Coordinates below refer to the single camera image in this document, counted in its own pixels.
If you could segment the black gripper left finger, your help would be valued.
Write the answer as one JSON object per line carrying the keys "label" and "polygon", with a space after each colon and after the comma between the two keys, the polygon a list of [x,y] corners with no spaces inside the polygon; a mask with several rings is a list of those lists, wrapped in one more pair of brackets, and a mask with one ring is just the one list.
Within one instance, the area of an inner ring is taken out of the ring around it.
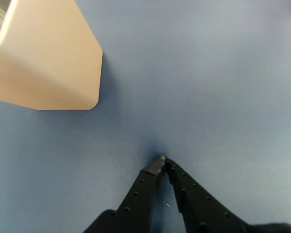
{"label": "black gripper left finger", "polygon": [[156,191],[165,170],[163,155],[143,168],[117,210],[106,210],[86,233],[149,233]]}

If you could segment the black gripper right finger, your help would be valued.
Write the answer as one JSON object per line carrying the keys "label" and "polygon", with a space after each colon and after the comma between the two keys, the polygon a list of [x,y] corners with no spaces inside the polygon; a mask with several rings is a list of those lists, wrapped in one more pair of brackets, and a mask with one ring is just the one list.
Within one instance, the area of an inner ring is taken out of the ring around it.
{"label": "black gripper right finger", "polygon": [[230,212],[180,165],[166,160],[178,211],[188,233],[246,233],[248,224]]}

